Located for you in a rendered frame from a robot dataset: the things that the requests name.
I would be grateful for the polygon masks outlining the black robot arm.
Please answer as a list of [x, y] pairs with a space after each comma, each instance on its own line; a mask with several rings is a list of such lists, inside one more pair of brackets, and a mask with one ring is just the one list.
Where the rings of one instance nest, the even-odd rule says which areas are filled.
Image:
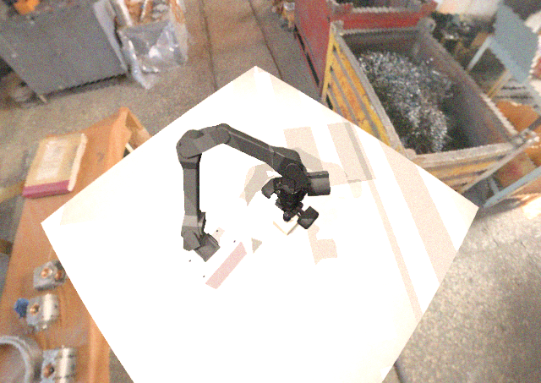
[[306, 194], [324, 196], [331, 193], [329, 173], [308, 172], [295, 150], [269, 145], [227, 123], [186, 130], [176, 144], [177, 158], [183, 168], [184, 216], [181, 236], [183, 250], [193, 250], [204, 262], [221, 247], [209, 233], [204, 232], [206, 212], [199, 208], [199, 163], [203, 152], [221, 144], [265, 162], [282, 175], [273, 178], [273, 184], [275, 191], [281, 191], [284, 200], [297, 200], [301, 190], [301, 201]]

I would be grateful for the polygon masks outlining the tan rectangular block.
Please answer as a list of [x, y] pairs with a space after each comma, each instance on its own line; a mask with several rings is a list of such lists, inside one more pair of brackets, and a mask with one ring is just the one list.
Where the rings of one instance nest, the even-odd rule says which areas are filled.
[[285, 234], [288, 235], [298, 225], [297, 223], [298, 217], [295, 216], [294, 218], [291, 218], [291, 221], [289, 222], [284, 222], [282, 217], [283, 217], [283, 211], [281, 211], [280, 214], [273, 220], [273, 225], [276, 228], [278, 228], [284, 235]]

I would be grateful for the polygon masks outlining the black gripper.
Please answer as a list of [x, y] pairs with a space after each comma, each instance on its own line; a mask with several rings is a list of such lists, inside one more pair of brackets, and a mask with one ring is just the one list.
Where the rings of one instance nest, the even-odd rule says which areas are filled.
[[[274, 193], [277, 195], [275, 206], [277, 206], [281, 211], [285, 212], [290, 218], [298, 216], [297, 223], [303, 229], [309, 229], [318, 219], [319, 212], [316, 211], [313, 207], [309, 206], [306, 211], [302, 210], [303, 203], [301, 202], [300, 196], [297, 200], [288, 201], [284, 200], [281, 197], [280, 190], [274, 190], [273, 178], [270, 179], [261, 189], [261, 193], [269, 199]], [[300, 216], [301, 215], [301, 216]]]

